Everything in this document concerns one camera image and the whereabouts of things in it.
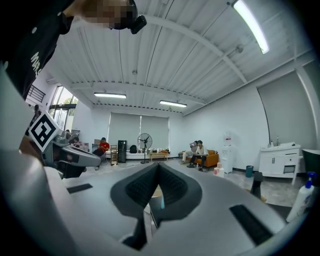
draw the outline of coffee table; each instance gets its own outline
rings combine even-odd
[[[156,159],[156,158],[164,158],[166,160],[168,160],[168,153],[152,153],[150,152],[150,162],[152,162],[152,159]]]

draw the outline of ceiling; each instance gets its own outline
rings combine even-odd
[[[242,86],[309,51],[289,12],[272,0],[245,0],[270,51],[225,0],[135,0],[147,19],[138,34],[75,19],[60,36],[49,72],[86,105],[112,105],[188,114],[222,89]],[[236,47],[243,51],[238,53]],[[94,92],[126,94],[97,98]],[[187,104],[165,106],[160,100]]]

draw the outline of person in red shirt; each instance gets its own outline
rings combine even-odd
[[[95,154],[95,155],[101,157],[106,151],[109,150],[109,148],[110,148],[109,143],[106,142],[106,138],[103,137],[100,141],[99,147],[95,151],[93,151],[92,154]]]

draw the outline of fluorescent light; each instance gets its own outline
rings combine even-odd
[[[261,51],[263,54],[269,52],[269,46],[265,38],[264,32],[262,31],[258,21],[255,16],[252,14],[248,6],[244,3],[243,0],[238,0],[233,4],[233,8],[240,14],[244,19],[245,23],[251,29],[256,41],[258,42]]]
[[[116,94],[116,93],[99,93],[95,92],[95,96],[97,97],[105,97],[105,98],[120,98],[120,99],[126,99],[127,96],[125,94]]]
[[[181,107],[181,108],[185,108],[187,106],[186,104],[176,103],[176,102],[171,102],[171,101],[166,101],[166,100],[160,100],[160,104],[171,105],[171,106],[176,106],[176,107]]]

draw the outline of window blind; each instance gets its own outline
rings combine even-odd
[[[127,141],[126,149],[137,145],[140,132],[140,115],[111,113],[108,143],[118,145],[118,141]]]
[[[152,149],[169,148],[169,119],[167,117],[141,116],[141,134],[152,138]]]
[[[302,149],[316,149],[316,126],[305,89],[296,72],[258,89],[275,144],[295,142]]]

